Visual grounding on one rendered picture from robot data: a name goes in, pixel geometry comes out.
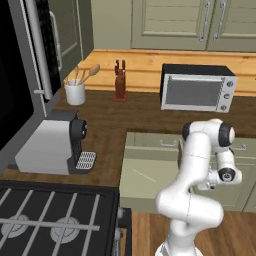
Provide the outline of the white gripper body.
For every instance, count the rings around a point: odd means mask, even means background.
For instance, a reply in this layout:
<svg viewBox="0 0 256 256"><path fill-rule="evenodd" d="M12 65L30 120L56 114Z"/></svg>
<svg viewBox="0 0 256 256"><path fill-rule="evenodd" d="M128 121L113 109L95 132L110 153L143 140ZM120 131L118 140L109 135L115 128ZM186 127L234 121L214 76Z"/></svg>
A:
<svg viewBox="0 0 256 256"><path fill-rule="evenodd" d="M217 184L217 171L210 170L206 181L199 185L200 190L214 190Z"/></svg>

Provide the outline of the green drawer front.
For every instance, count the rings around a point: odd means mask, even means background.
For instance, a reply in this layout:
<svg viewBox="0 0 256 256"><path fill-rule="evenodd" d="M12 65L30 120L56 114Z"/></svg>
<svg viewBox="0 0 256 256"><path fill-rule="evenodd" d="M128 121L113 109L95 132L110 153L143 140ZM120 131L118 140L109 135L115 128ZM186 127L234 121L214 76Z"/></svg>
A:
<svg viewBox="0 0 256 256"><path fill-rule="evenodd" d="M256 159L256 139L254 138L235 138L231 148L236 157Z"/></svg>

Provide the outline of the open green drawer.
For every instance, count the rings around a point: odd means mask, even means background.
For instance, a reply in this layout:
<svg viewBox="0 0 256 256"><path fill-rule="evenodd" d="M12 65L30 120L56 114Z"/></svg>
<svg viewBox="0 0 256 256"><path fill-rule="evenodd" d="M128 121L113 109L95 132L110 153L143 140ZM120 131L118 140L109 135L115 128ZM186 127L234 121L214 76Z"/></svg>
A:
<svg viewBox="0 0 256 256"><path fill-rule="evenodd" d="M160 140L176 147L162 147ZM154 199L178 174L182 136L128 132L120 178L120 204L135 212L156 213Z"/></svg>

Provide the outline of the green lower cupboard door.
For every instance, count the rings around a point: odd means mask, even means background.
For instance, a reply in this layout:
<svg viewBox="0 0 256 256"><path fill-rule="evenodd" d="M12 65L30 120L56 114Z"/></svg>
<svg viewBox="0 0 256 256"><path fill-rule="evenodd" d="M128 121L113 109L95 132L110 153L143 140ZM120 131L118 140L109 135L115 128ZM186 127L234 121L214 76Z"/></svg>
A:
<svg viewBox="0 0 256 256"><path fill-rule="evenodd" d="M256 183L256 159L236 157L235 165L242 172L240 184L217 185L213 190L199 190L194 186L193 192L219 201L225 211L242 211Z"/></svg>

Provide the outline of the silver toaster oven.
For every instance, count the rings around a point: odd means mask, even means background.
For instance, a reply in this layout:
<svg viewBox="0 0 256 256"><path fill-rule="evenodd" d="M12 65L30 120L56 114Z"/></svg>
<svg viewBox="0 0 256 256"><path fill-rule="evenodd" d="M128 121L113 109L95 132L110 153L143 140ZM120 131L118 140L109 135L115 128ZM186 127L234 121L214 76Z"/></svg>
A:
<svg viewBox="0 0 256 256"><path fill-rule="evenodd" d="M226 66L164 63L161 109L228 113L237 82Z"/></svg>

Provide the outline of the brown knife block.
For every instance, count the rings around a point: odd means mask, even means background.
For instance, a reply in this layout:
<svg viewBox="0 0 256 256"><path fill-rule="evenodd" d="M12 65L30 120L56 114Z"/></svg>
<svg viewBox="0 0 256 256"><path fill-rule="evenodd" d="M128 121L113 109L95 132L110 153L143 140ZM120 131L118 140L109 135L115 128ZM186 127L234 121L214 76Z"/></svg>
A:
<svg viewBox="0 0 256 256"><path fill-rule="evenodd" d="M128 98L128 92L126 91L126 81L124 75L118 75L115 80L115 94L114 102L126 102Z"/></svg>

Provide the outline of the black gas hob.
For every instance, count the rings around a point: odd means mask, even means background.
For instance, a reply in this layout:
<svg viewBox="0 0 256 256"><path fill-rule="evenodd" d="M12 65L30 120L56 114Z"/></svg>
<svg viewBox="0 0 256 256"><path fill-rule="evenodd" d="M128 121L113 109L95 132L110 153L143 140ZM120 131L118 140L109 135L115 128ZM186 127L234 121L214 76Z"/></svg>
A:
<svg viewBox="0 0 256 256"><path fill-rule="evenodd" d="M116 187L0 181L0 256L132 256L118 207Z"/></svg>

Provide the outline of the white utensil pot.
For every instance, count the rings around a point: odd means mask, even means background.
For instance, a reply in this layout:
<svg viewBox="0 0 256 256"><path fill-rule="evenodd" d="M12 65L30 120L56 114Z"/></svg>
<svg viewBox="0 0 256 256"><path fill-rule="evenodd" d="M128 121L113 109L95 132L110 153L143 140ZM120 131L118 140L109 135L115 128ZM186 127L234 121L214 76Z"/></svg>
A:
<svg viewBox="0 0 256 256"><path fill-rule="evenodd" d="M82 105L86 101L85 88L78 79L72 79L65 85L67 103L73 106Z"/></svg>

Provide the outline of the green upper cupboard door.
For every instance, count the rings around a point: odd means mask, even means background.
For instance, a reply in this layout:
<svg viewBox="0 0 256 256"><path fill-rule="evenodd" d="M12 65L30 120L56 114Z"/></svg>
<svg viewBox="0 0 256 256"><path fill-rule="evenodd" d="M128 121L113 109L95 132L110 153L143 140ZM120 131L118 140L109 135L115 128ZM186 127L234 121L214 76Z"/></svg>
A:
<svg viewBox="0 0 256 256"><path fill-rule="evenodd" d="M256 0L227 0L220 37L214 41L220 15L220 0L215 0L207 50L256 53Z"/></svg>
<svg viewBox="0 0 256 256"><path fill-rule="evenodd" d="M132 47L135 49L206 49L214 1L204 40L199 41L204 0L132 0Z"/></svg>

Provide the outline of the large wooden spoon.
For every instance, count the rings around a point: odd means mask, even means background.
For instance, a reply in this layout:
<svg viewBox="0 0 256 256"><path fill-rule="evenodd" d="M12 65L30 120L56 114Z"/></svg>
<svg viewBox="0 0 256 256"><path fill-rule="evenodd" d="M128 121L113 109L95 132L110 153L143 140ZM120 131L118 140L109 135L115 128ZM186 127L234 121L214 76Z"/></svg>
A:
<svg viewBox="0 0 256 256"><path fill-rule="evenodd" d="M90 68L89 73L80 80L80 84L83 84L89 77L96 75L100 70L100 65L96 64Z"/></svg>

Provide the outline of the grey coffee machine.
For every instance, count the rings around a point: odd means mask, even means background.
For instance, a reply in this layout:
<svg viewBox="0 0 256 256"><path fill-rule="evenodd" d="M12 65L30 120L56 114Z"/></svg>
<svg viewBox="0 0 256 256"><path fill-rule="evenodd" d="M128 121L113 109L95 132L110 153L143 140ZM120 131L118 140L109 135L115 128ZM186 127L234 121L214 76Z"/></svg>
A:
<svg viewBox="0 0 256 256"><path fill-rule="evenodd" d="M15 157L21 172L86 174L93 169L96 153L84 152L87 122L74 110L53 110Z"/></svg>

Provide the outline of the tall green cupboard door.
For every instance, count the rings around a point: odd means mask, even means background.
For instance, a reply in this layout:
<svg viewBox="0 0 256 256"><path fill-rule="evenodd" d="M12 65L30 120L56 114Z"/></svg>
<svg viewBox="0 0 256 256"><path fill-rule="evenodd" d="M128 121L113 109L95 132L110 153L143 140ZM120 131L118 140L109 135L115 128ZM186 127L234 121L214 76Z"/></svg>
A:
<svg viewBox="0 0 256 256"><path fill-rule="evenodd" d="M64 80L94 49L91 0L48 0L59 32Z"/></svg>

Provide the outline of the black and grey fridge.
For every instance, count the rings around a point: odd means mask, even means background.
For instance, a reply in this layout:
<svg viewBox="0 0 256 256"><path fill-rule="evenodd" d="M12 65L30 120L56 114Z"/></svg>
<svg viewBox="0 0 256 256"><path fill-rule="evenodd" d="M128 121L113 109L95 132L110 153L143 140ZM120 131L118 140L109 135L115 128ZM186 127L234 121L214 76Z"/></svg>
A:
<svg viewBox="0 0 256 256"><path fill-rule="evenodd" d="M0 0L0 173L60 99L48 0L35 0L53 97L44 96L25 0Z"/></svg>

